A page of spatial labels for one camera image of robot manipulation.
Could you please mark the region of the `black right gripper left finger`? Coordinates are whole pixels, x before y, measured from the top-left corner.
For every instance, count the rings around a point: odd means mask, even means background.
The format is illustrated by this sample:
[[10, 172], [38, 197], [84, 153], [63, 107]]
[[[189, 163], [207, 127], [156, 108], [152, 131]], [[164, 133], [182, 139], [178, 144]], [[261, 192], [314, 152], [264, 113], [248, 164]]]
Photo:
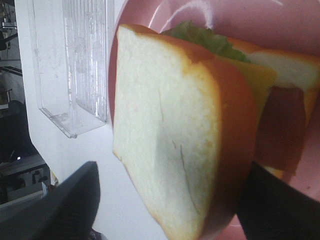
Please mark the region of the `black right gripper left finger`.
[[42, 199], [0, 223], [2, 240], [86, 240], [100, 203], [95, 161], [84, 163]]

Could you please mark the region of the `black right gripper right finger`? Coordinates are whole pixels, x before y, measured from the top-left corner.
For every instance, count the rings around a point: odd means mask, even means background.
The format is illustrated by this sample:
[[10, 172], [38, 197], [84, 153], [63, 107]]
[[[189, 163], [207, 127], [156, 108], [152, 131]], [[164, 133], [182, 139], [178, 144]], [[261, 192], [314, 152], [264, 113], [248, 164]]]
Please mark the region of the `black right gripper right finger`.
[[252, 162], [237, 217], [248, 240], [318, 240], [320, 203]]

